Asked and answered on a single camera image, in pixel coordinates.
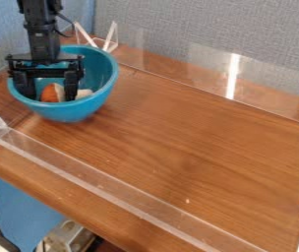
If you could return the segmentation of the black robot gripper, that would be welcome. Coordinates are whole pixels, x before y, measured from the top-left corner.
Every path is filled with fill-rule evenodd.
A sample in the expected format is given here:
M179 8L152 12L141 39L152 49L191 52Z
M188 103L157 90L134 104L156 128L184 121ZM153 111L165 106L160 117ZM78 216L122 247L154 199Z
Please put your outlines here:
M15 89L23 97L35 99L34 78L64 78L65 100L70 101L76 98L78 80L84 77L84 57L61 51L62 33L57 23L23 23L23 28L27 30L30 51L5 57Z

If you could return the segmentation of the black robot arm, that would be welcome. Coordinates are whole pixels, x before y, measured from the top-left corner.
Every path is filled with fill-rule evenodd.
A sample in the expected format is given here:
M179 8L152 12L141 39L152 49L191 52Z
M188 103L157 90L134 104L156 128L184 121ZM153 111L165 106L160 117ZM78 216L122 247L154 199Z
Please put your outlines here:
M68 21L59 14L61 0L17 0L17 3L25 16L30 52L5 57L14 87L26 98L35 98L35 78L62 78L65 100L70 101L84 78L84 57L59 50L65 34L58 30L55 18Z

